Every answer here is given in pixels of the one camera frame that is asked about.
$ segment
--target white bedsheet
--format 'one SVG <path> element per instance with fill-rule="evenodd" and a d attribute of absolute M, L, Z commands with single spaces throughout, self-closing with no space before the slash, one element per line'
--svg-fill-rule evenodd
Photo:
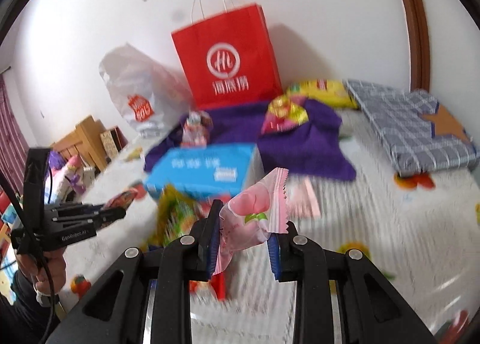
<path fill-rule="evenodd" d="M 402 190 L 394 183 L 394 170 L 366 118 L 355 111 L 340 114 L 354 132 L 341 147 L 357 169 L 357 178 L 354 182 L 312 178 L 322 217 L 296 220 L 299 234 L 327 250 L 352 241 L 367 245 L 372 261 L 395 276 L 392 284 L 432 332 L 461 310 L 472 317 L 480 305 L 480 230 L 475 215 L 480 190 L 470 173 L 438 172 L 432 175 L 434 190 Z M 123 159 L 137 146 L 146 151 L 154 144 L 142 139 L 131 143 L 83 201 L 106 202 L 145 178 L 142 160 Z M 290 175 L 288 183 L 299 177 Z M 140 245 L 155 224 L 155 208 L 150 197 L 134 202 L 124 220 L 69 247 L 67 284 L 77 274 L 93 283 L 126 248 Z M 226 270 L 226 285 L 225 302 L 209 295 L 191 296 L 194 343 L 291 342 L 295 285 L 274 281 L 265 245 L 236 254 Z M 60 297 L 66 310 L 77 302 L 68 286 Z M 334 296 L 332 302 L 340 343 Z"/>

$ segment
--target colorful snack package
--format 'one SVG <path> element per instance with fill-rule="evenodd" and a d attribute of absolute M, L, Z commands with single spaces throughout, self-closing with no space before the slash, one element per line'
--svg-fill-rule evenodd
<path fill-rule="evenodd" d="M 160 246 L 166 247 L 173 240 L 189 234 L 195 221 L 199 218 L 198 214 L 199 206 L 195 200 L 182 194 L 171 184 L 166 185 L 158 201 L 157 229 L 148 238 L 147 247 L 142 248 L 142 250 L 155 250 Z M 223 274 L 213 276 L 208 283 L 190 281 L 190 292 L 194 293 L 201 286 L 209 286 L 218 300 L 223 300 L 226 297 Z"/>
<path fill-rule="evenodd" d="M 302 107 L 305 103 L 302 95 L 281 95 L 268 105 L 261 134 L 292 130 L 308 121 L 307 111 Z"/>
<path fill-rule="evenodd" d="M 158 200 L 157 229 L 147 244 L 166 247 L 173 240 L 187 235 L 198 219 L 195 212 L 196 202 L 168 184 Z"/>
<path fill-rule="evenodd" d="M 139 146 L 135 148 L 133 151 L 131 151 L 123 161 L 126 163 L 130 163 L 134 160 L 139 160 L 142 157 L 142 153 L 143 153 L 143 148 Z"/>
<path fill-rule="evenodd" d="M 285 168 L 275 168 L 222 208 L 214 275 L 225 270 L 234 252 L 264 243 L 271 233 L 287 233 L 285 181 L 288 174 Z"/>
<path fill-rule="evenodd" d="M 356 101 L 338 80 L 304 80 L 292 83 L 286 93 L 304 95 L 334 108 L 358 108 Z"/>
<path fill-rule="evenodd" d="M 103 210 L 105 209 L 112 209 L 114 207 L 122 207 L 123 209 L 128 210 L 132 202 L 138 196 L 138 191 L 135 188 L 129 188 L 117 195 L 115 195 L 112 199 L 110 199 L 107 203 L 105 203 L 102 207 Z M 107 226 L 111 225 L 114 221 L 104 223 L 101 229 L 106 228 Z"/>

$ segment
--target black cable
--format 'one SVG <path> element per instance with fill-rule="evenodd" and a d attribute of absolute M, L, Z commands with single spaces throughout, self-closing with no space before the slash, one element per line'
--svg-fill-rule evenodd
<path fill-rule="evenodd" d="M 3 270 L 7 269 L 8 267 L 11 267 L 12 265 L 14 265 L 16 263 L 17 263 L 17 260 L 14 260 L 13 262 L 10 262 L 10 263 L 4 265 L 3 267 L 0 267 L 0 271 L 3 271 Z"/>
<path fill-rule="evenodd" d="M 49 202 L 47 205 L 50 204 L 50 198 L 52 197 L 52 189 L 53 189 L 53 174 L 52 174 L 52 168 L 49 166 L 49 172 L 50 172 L 50 193 L 49 193 Z"/>
<path fill-rule="evenodd" d="M 37 262 L 40 261 L 41 265 L 45 269 L 46 277 L 49 280 L 50 315 L 49 315 L 49 321 L 46 324 L 45 332 L 39 341 L 39 344 L 45 344 L 45 342 L 47 341 L 47 338 L 49 337 L 50 327 L 52 326 L 53 316 L 55 314 L 55 302 L 54 302 L 55 287 L 53 286 L 52 274 L 50 272 L 50 268 L 49 268 L 49 265 L 47 264 L 45 256 L 43 255 L 43 251 L 42 251 L 42 248 L 40 247 L 40 243 L 37 241 L 37 238 L 33 233 L 33 229 L 30 225 L 30 222 L 25 218 L 25 214 L 23 213 L 23 209 L 20 206 L 20 203 L 18 202 L 18 199 L 14 193 L 14 190 L 11 188 L 9 181 L 7 180 L 7 178 L 5 177 L 2 171 L 0 171 L 0 187 L 2 187 L 5 194 L 7 194 L 8 199 L 10 200 L 10 203 L 13 205 L 13 208 L 15 209 L 18 217 L 20 218 L 20 221 L 22 221 L 23 229 L 27 233 L 28 237 L 30 238 L 30 242 L 32 243 L 32 247 L 34 250 L 34 257 L 37 259 Z"/>

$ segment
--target curtain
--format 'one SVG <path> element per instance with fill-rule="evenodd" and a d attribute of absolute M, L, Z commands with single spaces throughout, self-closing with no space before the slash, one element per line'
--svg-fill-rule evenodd
<path fill-rule="evenodd" d="M 3 76 L 0 75 L 0 170 L 20 194 L 23 193 L 27 152 L 27 142 L 15 120 Z"/>

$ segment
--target white plastic bag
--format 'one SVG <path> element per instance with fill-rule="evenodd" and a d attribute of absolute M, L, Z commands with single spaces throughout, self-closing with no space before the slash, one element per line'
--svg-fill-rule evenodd
<path fill-rule="evenodd" d="M 129 44 L 107 53 L 99 70 L 118 112 L 141 136 L 165 136 L 190 109 L 188 86 Z"/>

